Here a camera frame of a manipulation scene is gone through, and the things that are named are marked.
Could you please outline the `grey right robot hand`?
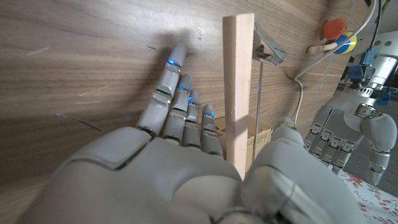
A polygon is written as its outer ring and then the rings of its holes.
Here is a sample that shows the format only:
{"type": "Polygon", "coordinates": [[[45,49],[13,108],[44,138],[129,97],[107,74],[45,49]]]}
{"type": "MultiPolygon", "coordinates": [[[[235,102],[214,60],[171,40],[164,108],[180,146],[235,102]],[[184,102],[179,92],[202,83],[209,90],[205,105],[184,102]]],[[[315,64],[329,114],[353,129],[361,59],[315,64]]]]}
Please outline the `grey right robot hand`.
{"type": "Polygon", "coordinates": [[[114,130],[69,157],[20,223],[361,223],[343,181],[312,157],[290,118],[245,177],[223,159],[213,108],[198,109],[171,52],[136,127],[114,130]]]}

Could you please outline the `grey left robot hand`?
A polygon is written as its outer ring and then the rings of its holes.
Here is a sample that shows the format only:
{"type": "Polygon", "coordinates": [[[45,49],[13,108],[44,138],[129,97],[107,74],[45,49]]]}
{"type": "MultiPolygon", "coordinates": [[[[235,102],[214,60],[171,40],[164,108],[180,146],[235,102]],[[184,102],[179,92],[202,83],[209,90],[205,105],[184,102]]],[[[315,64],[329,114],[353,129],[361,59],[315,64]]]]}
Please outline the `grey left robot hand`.
{"type": "Polygon", "coordinates": [[[397,140],[397,125],[388,114],[377,113],[375,99],[339,91],[316,114],[304,140],[307,151],[339,174],[362,139],[369,142],[366,178],[380,183],[397,140]]]}

